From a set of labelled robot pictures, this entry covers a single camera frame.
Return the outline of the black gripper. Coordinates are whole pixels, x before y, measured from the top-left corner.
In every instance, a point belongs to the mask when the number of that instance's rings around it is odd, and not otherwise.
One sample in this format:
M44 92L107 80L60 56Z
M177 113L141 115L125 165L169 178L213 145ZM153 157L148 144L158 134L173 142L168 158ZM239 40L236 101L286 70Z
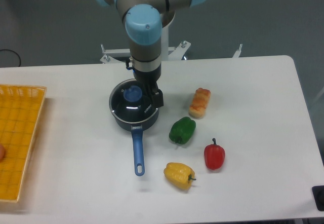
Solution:
M152 106L154 108L162 107L164 105L164 96L157 85L157 80L161 76L161 58L157 57L152 61L139 61L130 57L126 61L126 69L132 70L135 79L144 85Z

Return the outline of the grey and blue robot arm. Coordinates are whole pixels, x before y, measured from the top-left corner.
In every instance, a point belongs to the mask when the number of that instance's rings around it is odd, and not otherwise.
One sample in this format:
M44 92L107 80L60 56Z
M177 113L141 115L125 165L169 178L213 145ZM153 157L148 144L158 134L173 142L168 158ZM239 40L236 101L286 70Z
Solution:
M164 104L157 80L161 75L161 36L163 15L178 9L200 5L206 0L97 0L103 5L114 5L126 30L130 62L135 79L140 82L154 108Z

